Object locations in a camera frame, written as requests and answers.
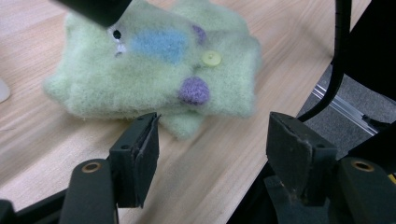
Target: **light blue patch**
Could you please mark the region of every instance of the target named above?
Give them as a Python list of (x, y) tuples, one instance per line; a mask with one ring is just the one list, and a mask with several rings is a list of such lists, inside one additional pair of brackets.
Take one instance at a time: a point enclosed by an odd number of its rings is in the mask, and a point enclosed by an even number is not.
[(133, 51), (176, 64), (183, 58), (186, 45), (187, 37), (179, 30), (144, 30), (132, 38), (131, 48)]

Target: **wooden table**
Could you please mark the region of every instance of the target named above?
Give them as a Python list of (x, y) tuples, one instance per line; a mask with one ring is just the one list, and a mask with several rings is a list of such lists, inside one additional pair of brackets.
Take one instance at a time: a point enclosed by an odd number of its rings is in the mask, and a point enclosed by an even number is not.
[[(262, 44), (257, 112), (211, 117), (188, 141), (160, 128), (145, 208), (121, 209), (121, 223), (225, 223), (266, 163), (269, 112), (295, 116), (332, 59), (335, 1), (214, 2), (241, 14)], [(369, 2), (353, 2), (353, 24)], [(12, 94), (0, 104), (0, 198), (17, 210), (67, 188), (73, 168), (105, 158), (129, 124), (76, 119), (43, 94), (61, 59), (64, 15), (48, 0), (0, 2), (0, 76)]]

